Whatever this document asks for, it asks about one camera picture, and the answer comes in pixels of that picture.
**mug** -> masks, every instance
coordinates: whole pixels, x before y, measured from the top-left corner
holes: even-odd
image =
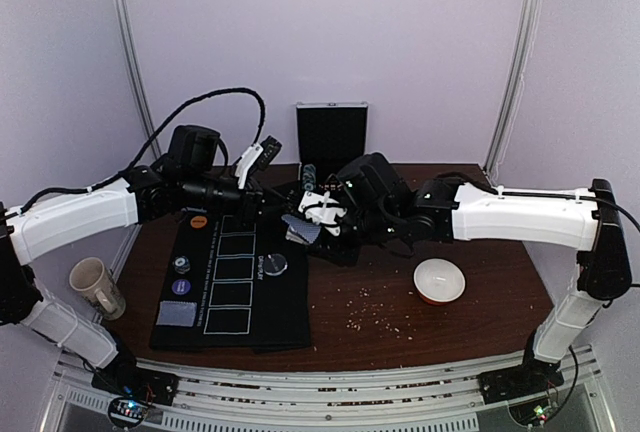
[[[109,270],[97,257],[78,262],[69,274],[69,285],[105,319],[116,320],[124,314],[124,297]]]

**mug handle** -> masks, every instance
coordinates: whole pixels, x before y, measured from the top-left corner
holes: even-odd
[[[104,310],[107,311],[107,314],[113,314],[116,311],[116,306],[109,301],[104,292],[102,292],[102,289],[96,290],[96,298],[98,302],[100,302],[100,305],[104,307]]]

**bowl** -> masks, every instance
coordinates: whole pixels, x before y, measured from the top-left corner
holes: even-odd
[[[466,286],[462,271],[443,259],[421,262],[413,273],[413,283],[422,300],[431,305],[453,302],[462,295]]]

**blue poker chip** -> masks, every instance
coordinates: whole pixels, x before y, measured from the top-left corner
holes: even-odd
[[[186,279],[178,279],[171,286],[171,290],[176,295],[186,295],[191,290],[191,282]]]

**orange poker chip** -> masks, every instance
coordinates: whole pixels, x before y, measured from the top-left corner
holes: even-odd
[[[194,229],[201,229],[205,225],[207,225],[207,218],[204,215],[196,215],[191,219],[191,227]]]

